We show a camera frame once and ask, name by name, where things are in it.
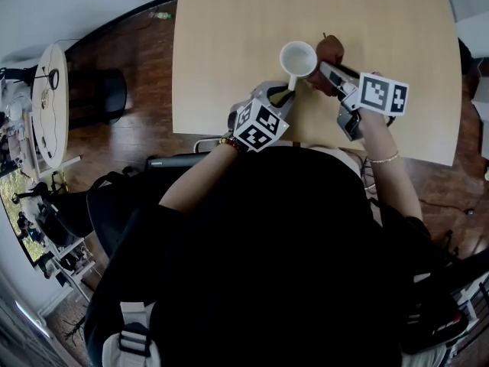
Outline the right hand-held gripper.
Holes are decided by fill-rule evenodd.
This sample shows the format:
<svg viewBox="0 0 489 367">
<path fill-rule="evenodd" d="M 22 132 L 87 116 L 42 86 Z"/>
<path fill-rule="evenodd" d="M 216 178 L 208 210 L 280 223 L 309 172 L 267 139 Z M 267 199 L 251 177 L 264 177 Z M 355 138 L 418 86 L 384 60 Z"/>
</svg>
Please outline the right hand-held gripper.
<svg viewBox="0 0 489 367">
<path fill-rule="evenodd" d="M 360 109 L 381 114 L 387 127 L 406 112 L 410 90 L 406 83 L 325 61 L 319 64 L 319 73 L 321 91 L 337 95 L 340 102 L 337 123 L 350 141 L 363 138 L 359 129 Z"/>
</svg>

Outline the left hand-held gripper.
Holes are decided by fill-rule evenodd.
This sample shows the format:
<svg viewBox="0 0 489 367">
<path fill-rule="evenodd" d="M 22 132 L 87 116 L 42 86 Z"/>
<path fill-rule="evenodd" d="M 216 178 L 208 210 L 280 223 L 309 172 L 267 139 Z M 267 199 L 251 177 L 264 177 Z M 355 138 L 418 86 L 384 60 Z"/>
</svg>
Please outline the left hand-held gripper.
<svg viewBox="0 0 489 367">
<path fill-rule="evenodd" d="M 281 139 L 296 92 L 281 81 L 260 83 L 248 100 L 231 107 L 228 130 L 248 151 L 260 152 Z"/>
</svg>

